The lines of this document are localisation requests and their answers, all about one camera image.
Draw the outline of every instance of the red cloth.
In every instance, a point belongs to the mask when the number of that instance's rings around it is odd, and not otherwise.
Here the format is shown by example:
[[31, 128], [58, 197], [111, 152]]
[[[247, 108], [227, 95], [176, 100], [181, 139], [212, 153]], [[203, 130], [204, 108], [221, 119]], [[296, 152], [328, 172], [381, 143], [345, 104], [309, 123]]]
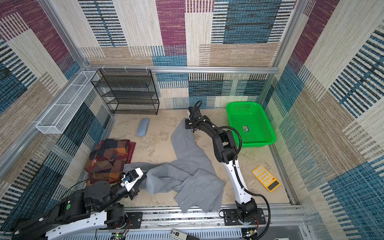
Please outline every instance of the red cloth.
[[135, 142], [129, 140], [113, 139], [106, 139], [96, 145], [84, 166], [89, 173], [88, 184], [99, 180], [110, 183], [115, 182], [114, 179], [118, 180], [124, 164], [131, 162], [135, 145]]

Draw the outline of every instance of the calculator keypad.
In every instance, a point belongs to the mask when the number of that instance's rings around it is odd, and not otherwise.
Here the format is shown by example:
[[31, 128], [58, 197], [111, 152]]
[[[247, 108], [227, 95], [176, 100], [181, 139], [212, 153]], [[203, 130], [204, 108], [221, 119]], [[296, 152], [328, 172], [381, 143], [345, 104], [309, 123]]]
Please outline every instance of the calculator keypad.
[[253, 173], [265, 186], [268, 186], [275, 180], [275, 178], [263, 166], [255, 169]]

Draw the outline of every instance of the yellow calculator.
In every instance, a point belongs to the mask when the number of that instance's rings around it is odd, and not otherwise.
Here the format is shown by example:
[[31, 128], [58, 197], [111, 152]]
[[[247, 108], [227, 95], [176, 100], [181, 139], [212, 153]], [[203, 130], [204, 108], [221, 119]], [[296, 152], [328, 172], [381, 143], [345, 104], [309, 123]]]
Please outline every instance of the yellow calculator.
[[277, 181], [277, 179], [268, 170], [266, 170], [264, 166], [258, 166], [252, 171], [252, 173], [270, 192], [280, 186], [279, 181]]

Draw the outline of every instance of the beige floor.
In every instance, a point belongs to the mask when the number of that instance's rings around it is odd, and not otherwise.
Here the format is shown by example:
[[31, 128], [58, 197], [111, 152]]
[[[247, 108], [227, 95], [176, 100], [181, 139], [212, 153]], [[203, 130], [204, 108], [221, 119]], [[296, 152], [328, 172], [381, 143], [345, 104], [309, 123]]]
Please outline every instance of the beige floor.
[[[217, 126], [228, 126], [228, 117], [225, 109], [202, 109], [201, 113], [207, 115]], [[174, 129], [187, 116], [186, 110], [164, 110], [160, 109], [158, 115], [116, 115], [114, 127], [109, 138], [130, 139], [136, 142], [132, 162], [171, 162], [176, 160], [170, 138]], [[138, 137], [136, 135], [139, 122], [142, 118], [149, 118], [147, 135]], [[229, 176], [214, 155], [212, 140], [204, 132], [197, 130], [194, 133], [197, 144], [204, 149], [207, 156], [212, 160], [218, 178], [225, 182], [222, 204], [235, 204], [235, 194]], [[242, 148], [239, 157], [240, 169], [251, 192], [263, 194], [269, 203], [289, 203], [284, 186], [281, 183], [273, 192], [266, 188], [253, 176], [252, 170], [259, 165], [265, 166], [280, 182], [281, 177], [272, 158], [268, 146], [260, 148]], [[176, 192], [159, 193], [150, 195], [145, 190], [140, 190], [139, 195], [131, 201], [129, 198], [120, 202], [125, 206], [176, 206], [174, 200]], [[256, 197], [256, 203], [264, 203], [263, 199]]]

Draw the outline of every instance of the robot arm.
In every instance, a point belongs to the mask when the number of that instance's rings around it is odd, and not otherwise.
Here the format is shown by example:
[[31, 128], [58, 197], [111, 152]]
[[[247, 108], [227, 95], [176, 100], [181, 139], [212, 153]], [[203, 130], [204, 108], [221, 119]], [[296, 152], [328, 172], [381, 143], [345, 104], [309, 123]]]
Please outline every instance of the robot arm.
[[123, 197], [133, 200], [145, 177], [140, 168], [120, 177], [120, 184], [111, 186], [107, 181], [97, 181], [61, 199], [51, 211], [18, 222], [12, 239], [54, 240], [96, 228], [122, 227], [126, 216], [124, 206], [117, 201]]
[[[197, 129], [202, 130], [212, 138], [215, 157], [219, 162], [223, 163], [235, 190], [238, 221], [244, 225], [250, 224], [258, 212], [255, 200], [251, 195], [262, 197], [267, 203], [268, 212], [270, 210], [266, 198], [260, 194], [251, 193], [244, 184], [244, 179], [237, 161], [237, 155], [241, 149], [241, 137], [236, 129], [229, 126], [217, 127], [207, 116], [202, 116], [199, 110], [200, 105], [201, 101], [198, 101], [195, 106], [188, 108], [189, 119], [185, 120], [185, 128], [193, 129], [194, 131]], [[232, 129], [236, 132], [240, 140], [239, 149], [236, 146], [232, 132], [223, 129]]]

